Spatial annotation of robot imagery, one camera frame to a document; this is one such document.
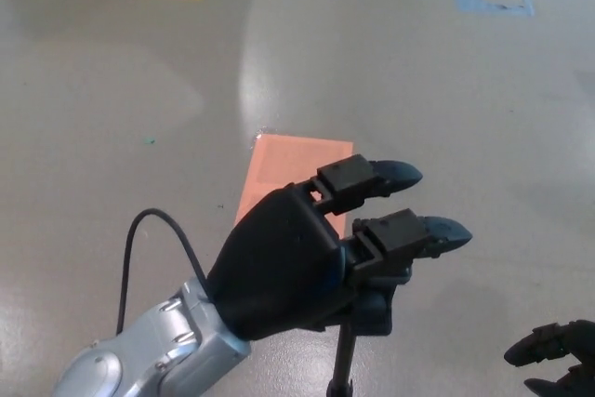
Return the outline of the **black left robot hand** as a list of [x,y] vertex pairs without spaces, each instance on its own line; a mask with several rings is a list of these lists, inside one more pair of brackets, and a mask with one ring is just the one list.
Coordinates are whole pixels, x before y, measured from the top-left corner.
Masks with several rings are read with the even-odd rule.
[[421,178],[407,163],[355,154],[268,193],[231,231],[208,274],[223,322],[245,340],[342,324],[359,336],[387,336],[395,289],[410,280],[413,262],[456,250],[471,234],[452,219],[404,209],[357,219],[343,237],[328,216]]

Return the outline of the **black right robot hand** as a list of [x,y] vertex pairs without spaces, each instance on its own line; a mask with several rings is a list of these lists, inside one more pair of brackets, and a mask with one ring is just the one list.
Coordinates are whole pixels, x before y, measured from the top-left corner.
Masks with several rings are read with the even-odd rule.
[[594,395],[594,323],[576,320],[568,324],[546,324],[513,344],[505,353],[508,364],[522,367],[544,360],[556,360],[573,355],[579,364],[557,381],[528,378],[524,385],[536,396]]

